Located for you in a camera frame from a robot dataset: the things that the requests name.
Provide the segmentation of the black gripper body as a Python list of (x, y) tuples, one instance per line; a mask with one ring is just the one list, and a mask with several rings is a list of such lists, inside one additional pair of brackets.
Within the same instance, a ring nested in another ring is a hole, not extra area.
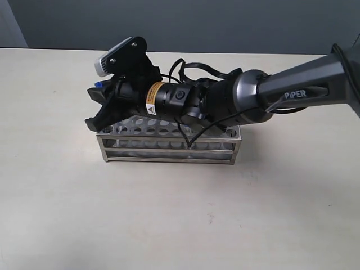
[(144, 53), (113, 68), (113, 124), (135, 115), (181, 124), (203, 122), (203, 87), (198, 82), (164, 82), (160, 69)]

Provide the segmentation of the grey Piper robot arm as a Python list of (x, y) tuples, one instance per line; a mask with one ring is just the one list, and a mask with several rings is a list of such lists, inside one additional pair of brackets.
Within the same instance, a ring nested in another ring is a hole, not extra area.
[(177, 60), (178, 78), (164, 81), (144, 49), (118, 50), (125, 58), (109, 80), (88, 90), (101, 105), (85, 120), (103, 129), (131, 116), (181, 123), (194, 131), (223, 133), (236, 125), (263, 123), (274, 114), (312, 106), (348, 104), (359, 112), (359, 47), (332, 46), (330, 54), (277, 74), (235, 69), (221, 73), (209, 65)]

